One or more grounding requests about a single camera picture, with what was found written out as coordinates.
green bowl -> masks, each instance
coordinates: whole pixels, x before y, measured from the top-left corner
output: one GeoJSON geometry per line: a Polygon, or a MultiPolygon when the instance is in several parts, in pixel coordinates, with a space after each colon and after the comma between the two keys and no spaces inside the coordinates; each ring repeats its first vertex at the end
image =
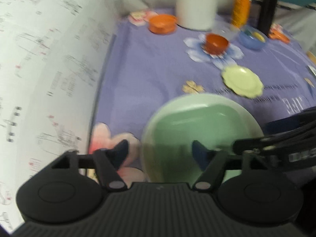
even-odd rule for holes
{"type": "MultiPolygon", "coordinates": [[[[198,140],[208,149],[232,152],[235,140],[263,136],[251,114],[239,104],[215,94],[176,98],[160,108],[142,136],[142,166],[152,182],[187,182],[202,171],[192,157],[198,140]]],[[[225,179],[240,174],[230,171],[225,179]]]]}

white container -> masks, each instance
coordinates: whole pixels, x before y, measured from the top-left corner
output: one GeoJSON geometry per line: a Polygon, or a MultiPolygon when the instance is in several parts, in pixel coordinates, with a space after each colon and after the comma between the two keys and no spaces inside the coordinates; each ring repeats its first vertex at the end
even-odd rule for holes
{"type": "Polygon", "coordinates": [[[193,30],[210,30],[215,22],[218,0],[176,0],[178,25],[193,30]]]}

black circular disc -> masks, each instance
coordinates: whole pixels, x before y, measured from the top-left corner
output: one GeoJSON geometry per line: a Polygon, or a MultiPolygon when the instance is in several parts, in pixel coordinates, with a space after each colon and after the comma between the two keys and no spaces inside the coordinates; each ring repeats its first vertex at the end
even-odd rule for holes
{"type": "Polygon", "coordinates": [[[92,179],[67,170],[37,174],[18,190],[16,203],[24,217],[42,223],[66,223],[92,213],[102,189],[92,179]]]}
{"type": "Polygon", "coordinates": [[[294,219],[302,208],[303,194],[281,174],[250,170],[223,183],[218,200],[238,220],[270,225],[294,219]]]}

orange bowl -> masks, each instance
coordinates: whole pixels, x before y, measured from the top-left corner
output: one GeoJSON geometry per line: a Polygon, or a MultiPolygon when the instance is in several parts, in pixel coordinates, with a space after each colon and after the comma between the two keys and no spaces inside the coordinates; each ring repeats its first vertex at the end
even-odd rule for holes
{"type": "Polygon", "coordinates": [[[173,15],[161,14],[149,20],[149,30],[154,34],[169,34],[176,30],[177,18],[173,15]]]}
{"type": "Polygon", "coordinates": [[[212,55],[221,55],[227,50],[229,41],[216,34],[207,34],[205,42],[205,50],[212,55]]]}

orange bottle with yellow cap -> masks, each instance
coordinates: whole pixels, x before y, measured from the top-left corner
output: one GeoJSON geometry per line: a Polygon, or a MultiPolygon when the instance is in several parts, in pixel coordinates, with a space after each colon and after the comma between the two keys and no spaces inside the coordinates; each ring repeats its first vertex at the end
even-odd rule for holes
{"type": "Polygon", "coordinates": [[[232,25],[234,25],[237,28],[240,28],[247,23],[250,6],[251,0],[235,0],[232,16],[232,25]]]}

